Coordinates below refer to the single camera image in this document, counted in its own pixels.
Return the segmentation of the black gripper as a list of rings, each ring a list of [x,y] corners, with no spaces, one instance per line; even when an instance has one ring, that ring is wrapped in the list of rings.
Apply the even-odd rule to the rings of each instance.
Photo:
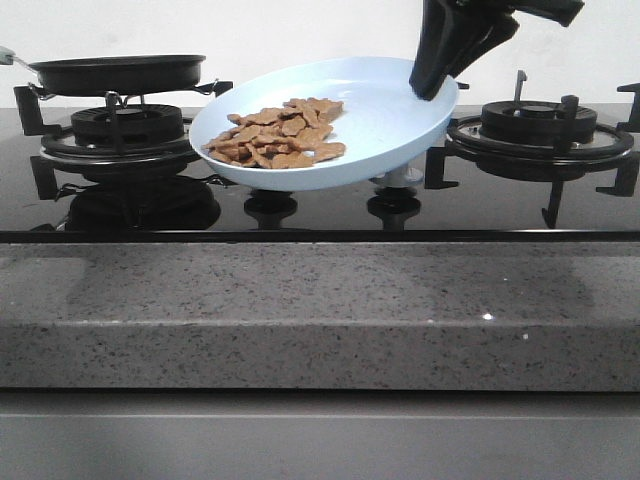
[[[511,16],[491,19],[467,46],[468,25],[462,7],[512,13],[520,11],[568,27],[584,7],[579,0],[424,1],[420,41],[409,84],[423,100],[432,100],[447,77],[455,78],[490,50],[510,40],[519,28]]]

